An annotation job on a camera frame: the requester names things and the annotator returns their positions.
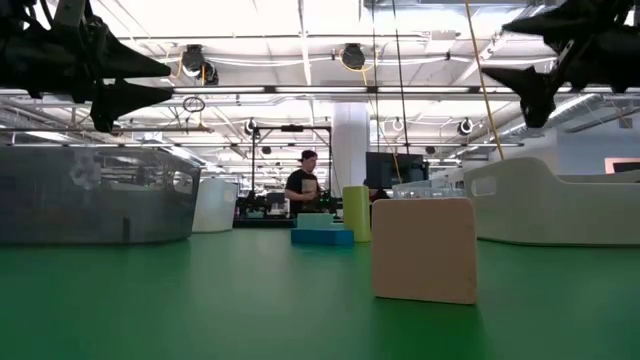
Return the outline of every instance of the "rope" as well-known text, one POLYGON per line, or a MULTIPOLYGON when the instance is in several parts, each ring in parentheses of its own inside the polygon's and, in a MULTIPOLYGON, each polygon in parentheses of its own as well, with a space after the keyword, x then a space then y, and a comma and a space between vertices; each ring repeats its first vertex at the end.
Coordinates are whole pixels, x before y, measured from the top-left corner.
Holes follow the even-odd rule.
POLYGON ((493 114, 491 113, 491 106, 489 105, 489 96, 487 95, 487 86, 484 83, 484 77, 482 76, 482 65, 480 64, 480 54, 478 54, 478 43, 476 42, 476 34, 473 31, 473 24, 471 23, 471 9, 469 0, 464 0, 465 9, 467 11, 467 21, 469 22, 469 31, 471 32, 471 40, 473 43, 473 52, 476 58, 476 64, 478 65, 478 76, 480 76, 480 85, 482 85, 482 94, 484 95, 484 104, 487 108, 487 117, 489 118, 489 125, 491 126, 491 132, 496 139, 496 145, 498 146, 498 152, 500 153, 500 160, 504 160, 504 152, 502 151, 502 145, 500 144, 500 137, 496 130, 496 125, 493 121, 493 114))

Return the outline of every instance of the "white container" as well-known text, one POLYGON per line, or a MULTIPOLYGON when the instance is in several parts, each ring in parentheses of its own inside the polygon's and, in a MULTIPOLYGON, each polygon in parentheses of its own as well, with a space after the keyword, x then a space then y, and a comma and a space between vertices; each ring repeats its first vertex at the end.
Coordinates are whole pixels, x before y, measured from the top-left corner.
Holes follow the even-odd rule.
POLYGON ((221 179, 202 180, 193 217, 193 232, 231 230, 237 197, 236 184, 221 179))

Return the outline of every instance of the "computer screen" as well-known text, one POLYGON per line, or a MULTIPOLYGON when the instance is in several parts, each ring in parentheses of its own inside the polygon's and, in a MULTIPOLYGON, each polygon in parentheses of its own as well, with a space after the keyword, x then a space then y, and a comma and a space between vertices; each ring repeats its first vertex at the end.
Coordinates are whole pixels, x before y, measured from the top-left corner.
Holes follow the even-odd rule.
POLYGON ((368 152, 367 179, 370 189, 391 189, 393 185, 428 180, 428 165, 422 155, 368 152))

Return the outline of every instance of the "yellow-green cylinder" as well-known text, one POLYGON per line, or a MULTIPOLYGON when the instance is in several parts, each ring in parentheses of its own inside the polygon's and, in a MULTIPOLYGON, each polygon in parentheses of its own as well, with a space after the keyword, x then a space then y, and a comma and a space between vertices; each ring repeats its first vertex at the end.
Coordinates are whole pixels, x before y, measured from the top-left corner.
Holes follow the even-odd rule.
POLYGON ((353 239, 356 242, 371 241, 369 188, 347 186, 343 190, 342 199, 345 229, 353 231, 353 239))

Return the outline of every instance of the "green floor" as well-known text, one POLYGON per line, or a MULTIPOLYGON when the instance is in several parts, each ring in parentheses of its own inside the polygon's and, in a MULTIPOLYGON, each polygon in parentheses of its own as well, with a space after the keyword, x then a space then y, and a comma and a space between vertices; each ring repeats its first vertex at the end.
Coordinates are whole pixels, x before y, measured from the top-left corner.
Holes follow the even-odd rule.
POLYGON ((640 358, 640 250, 478 251, 468 307, 375 299, 368 245, 281 230, 0 249, 0 359, 640 358))

